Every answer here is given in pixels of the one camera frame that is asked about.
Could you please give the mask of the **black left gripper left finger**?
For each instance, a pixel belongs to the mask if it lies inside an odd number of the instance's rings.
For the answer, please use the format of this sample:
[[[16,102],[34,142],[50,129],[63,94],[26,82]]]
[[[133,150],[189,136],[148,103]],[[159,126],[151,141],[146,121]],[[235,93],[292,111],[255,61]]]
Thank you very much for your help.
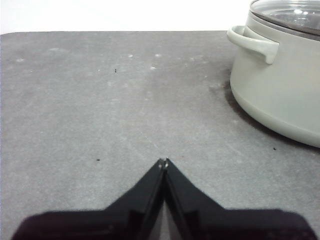
[[[102,210],[48,211],[27,217],[14,240],[158,240],[165,161],[159,159],[127,192]]]

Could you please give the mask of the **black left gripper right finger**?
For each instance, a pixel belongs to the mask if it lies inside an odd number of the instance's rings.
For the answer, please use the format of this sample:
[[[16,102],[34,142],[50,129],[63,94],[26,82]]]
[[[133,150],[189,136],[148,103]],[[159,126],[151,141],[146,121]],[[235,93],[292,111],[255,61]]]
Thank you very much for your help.
[[[226,209],[164,161],[164,191],[171,221],[183,240],[314,240],[304,217],[281,209]]]

